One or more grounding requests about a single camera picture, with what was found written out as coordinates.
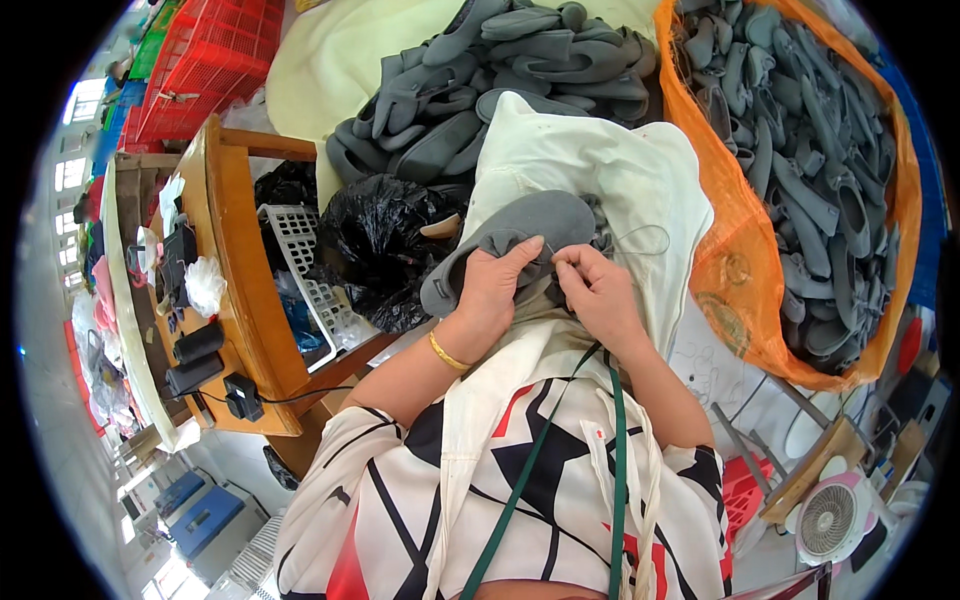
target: white plastic basket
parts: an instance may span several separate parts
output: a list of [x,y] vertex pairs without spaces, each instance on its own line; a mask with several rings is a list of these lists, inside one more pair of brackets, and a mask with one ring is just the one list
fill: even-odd
[[371,335],[375,334],[375,329],[340,302],[331,286],[304,277],[313,265],[318,209],[315,206],[262,204],[256,214],[261,221],[270,221],[290,273],[310,309],[310,315],[324,332],[326,342],[334,349],[310,365],[307,371],[313,372],[333,360],[337,350],[357,346],[359,341],[354,338],[357,337],[358,328],[365,332],[363,337],[369,337],[366,336],[367,329]]

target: pile of gray slippers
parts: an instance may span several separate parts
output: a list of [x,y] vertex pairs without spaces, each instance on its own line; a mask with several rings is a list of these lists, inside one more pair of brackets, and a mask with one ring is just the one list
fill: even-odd
[[876,335],[896,285],[888,109],[866,77],[772,6],[681,0],[677,12],[678,74],[774,224],[783,338],[814,369],[840,373]]
[[344,184],[376,173],[470,184],[505,90],[537,112],[633,129],[662,118],[656,67],[650,40],[588,18],[580,3],[467,0],[441,34],[381,59],[379,90],[337,126],[326,153]]

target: power adapter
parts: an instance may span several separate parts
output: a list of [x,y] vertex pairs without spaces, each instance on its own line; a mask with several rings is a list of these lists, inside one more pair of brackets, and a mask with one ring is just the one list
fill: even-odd
[[238,372],[224,377],[227,408],[238,419],[258,420],[263,417],[263,403],[256,393],[256,383]]

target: pink fabric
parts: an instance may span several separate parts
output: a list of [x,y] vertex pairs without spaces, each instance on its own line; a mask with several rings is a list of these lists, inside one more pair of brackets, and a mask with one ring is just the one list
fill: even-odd
[[110,284],[110,271],[107,265],[107,257],[101,256],[97,264],[90,270],[93,278],[97,280],[97,305],[93,309],[93,319],[100,326],[100,329],[117,330],[117,313],[113,304],[113,286]]

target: woman's left hand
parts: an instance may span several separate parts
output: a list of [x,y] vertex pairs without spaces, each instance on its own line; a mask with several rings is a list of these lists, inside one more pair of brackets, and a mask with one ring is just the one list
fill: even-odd
[[538,235],[517,244],[502,258],[480,249],[467,258],[460,302],[434,330],[450,356],[473,364],[507,332],[514,320],[516,279],[542,248],[543,236]]

